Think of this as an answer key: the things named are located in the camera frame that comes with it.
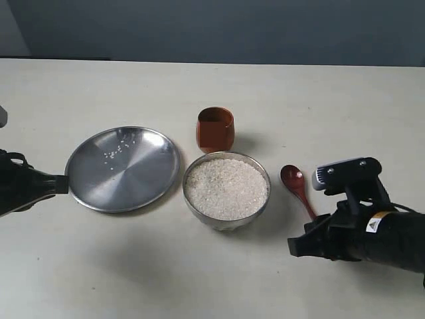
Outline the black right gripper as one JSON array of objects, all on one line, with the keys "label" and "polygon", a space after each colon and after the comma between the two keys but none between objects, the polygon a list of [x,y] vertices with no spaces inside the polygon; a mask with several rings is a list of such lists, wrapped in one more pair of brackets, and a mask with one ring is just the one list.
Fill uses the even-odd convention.
[{"label": "black right gripper", "polygon": [[[288,249],[294,257],[329,258],[332,261],[361,261],[357,256],[369,220],[377,213],[395,210],[379,177],[358,180],[352,183],[328,186],[328,196],[344,193],[346,199],[337,202],[332,214],[317,216],[304,225],[305,234],[288,238]],[[329,241],[331,253],[319,237]]]}]

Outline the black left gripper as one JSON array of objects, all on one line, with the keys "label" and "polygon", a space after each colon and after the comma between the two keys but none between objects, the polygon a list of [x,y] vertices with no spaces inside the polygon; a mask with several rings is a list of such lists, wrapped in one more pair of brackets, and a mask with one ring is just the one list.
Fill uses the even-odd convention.
[{"label": "black left gripper", "polygon": [[[1,216],[12,212],[29,210],[34,203],[28,203],[23,197],[25,180],[19,175],[21,169],[32,169],[26,157],[17,152],[1,150]],[[32,170],[30,194],[35,199],[44,199],[55,195],[68,194],[67,175],[51,175]]]}]

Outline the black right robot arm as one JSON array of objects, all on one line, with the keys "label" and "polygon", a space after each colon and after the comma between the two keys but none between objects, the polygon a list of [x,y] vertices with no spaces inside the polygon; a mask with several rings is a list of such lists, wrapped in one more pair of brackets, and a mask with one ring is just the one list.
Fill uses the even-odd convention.
[{"label": "black right robot arm", "polygon": [[377,177],[340,190],[347,198],[334,213],[316,217],[303,235],[288,239],[292,256],[424,272],[424,214],[399,211]]}]

